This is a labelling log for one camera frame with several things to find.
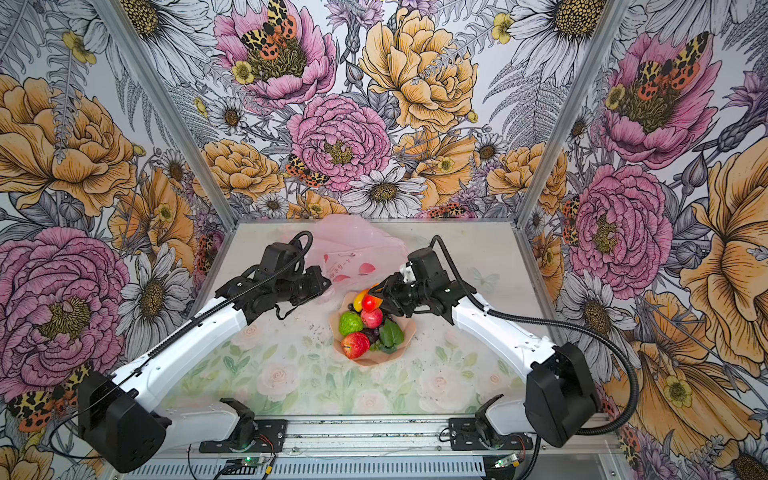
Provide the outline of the red yellow mango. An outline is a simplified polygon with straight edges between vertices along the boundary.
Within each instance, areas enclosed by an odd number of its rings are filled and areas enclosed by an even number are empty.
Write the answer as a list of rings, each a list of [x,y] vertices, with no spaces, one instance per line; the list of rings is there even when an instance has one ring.
[[[378,298],[370,294],[366,294],[361,301],[361,307],[362,307],[362,310],[365,312],[373,312],[379,309],[382,303],[383,303],[383,300],[381,298]]]

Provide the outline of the pink peach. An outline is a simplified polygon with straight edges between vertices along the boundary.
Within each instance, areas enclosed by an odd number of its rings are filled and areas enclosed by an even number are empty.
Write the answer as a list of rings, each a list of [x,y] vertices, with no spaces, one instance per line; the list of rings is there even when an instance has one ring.
[[[377,329],[384,322],[384,314],[379,308],[371,311],[363,310],[360,313],[360,317],[364,327],[367,329]]]

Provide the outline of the pink flower-shaped bowl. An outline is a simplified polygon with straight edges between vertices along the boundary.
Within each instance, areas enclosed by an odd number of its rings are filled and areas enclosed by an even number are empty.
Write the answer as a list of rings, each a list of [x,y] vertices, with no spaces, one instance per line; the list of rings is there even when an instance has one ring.
[[[333,348],[347,360],[372,367],[404,356],[414,339],[414,320],[365,309],[366,292],[350,291],[329,317]]]

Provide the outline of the pink plastic bag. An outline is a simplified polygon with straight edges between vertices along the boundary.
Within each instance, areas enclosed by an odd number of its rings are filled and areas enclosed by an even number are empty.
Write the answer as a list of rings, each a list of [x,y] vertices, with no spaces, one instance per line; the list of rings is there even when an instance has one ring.
[[[323,301],[371,287],[406,262],[405,242],[353,215],[333,214],[307,227],[313,243],[306,256],[331,281]]]

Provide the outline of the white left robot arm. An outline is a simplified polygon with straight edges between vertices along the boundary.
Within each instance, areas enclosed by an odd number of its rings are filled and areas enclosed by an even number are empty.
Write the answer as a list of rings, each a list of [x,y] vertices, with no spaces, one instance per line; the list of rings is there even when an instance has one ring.
[[[212,442],[245,451],[257,440],[254,413],[222,398],[198,410],[164,410],[163,399],[207,355],[279,303],[301,306],[331,286],[320,267],[262,283],[238,276],[162,345],[111,375],[92,373],[78,388],[78,434],[119,473],[130,473],[157,453]]]

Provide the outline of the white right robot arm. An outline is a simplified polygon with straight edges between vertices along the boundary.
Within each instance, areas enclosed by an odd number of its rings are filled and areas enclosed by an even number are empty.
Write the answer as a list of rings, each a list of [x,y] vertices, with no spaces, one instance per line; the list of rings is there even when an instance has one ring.
[[[426,312],[445,319],[517,372],[525,384],[522,399],[497,394],[475,413],[475,429],[486,445],[496,447],[513,434],[532,433],[562,447],[574,436],[592,433],[588,422],[600,402],[577,347],[557,345],[503,319],[474,287],[458,280],[434,283],[395,273],[369,295],[393,316]]]

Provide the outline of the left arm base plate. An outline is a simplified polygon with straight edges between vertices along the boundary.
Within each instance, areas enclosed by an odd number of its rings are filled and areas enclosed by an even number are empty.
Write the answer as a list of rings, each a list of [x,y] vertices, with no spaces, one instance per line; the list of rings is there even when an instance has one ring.
[[[224,440],[201,442],[200,453],[280,453],[288,422],[282,419],[240,419]]]

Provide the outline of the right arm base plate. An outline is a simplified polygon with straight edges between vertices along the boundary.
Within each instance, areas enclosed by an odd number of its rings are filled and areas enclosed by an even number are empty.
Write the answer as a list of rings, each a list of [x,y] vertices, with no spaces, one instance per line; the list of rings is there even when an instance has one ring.
[[[453,451],[529,451],[533,440],[524,433],[498,434],[489,423],[475,417],[451,417],[447,422],[448,442]]]

